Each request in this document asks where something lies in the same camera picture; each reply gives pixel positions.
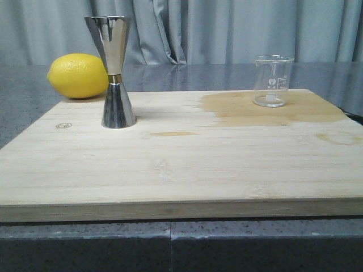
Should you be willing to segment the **yellow lemon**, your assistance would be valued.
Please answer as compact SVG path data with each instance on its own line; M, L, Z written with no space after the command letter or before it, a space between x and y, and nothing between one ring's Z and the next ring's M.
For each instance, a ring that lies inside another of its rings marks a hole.
M108 88L108 75L101 58L72 53L51 64L47 79L60 94L72 99L86 99L102 94Z

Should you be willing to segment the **wooden cutting board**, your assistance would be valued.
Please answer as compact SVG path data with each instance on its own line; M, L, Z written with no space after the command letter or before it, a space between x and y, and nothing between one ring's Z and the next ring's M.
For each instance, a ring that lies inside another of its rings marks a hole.
M281 108L251 91L64 100L1 149L1 221L362 214L362 126L308 90Z

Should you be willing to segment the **grey curtain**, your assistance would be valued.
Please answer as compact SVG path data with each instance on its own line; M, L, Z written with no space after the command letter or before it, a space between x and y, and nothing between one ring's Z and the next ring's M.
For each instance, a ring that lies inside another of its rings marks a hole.
M126 16L127 64L362 60L361 1L2 1L1 64L96 53L87 16Z

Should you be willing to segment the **clear glass beaker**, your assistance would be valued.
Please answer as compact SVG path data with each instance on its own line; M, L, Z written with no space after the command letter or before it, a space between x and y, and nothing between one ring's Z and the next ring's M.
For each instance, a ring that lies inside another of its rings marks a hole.
M262 107L278 108L286 104L294 58L276 54L255 57L256 80L253 102Z

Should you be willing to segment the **steel double jigger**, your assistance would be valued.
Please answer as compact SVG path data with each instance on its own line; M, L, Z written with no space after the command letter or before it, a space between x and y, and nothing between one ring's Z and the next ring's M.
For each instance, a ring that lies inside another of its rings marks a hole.
M133 126L134 115L123 84L123 64L130 19L124 16L89 16L85 22L108 76L102 125L121 129Z

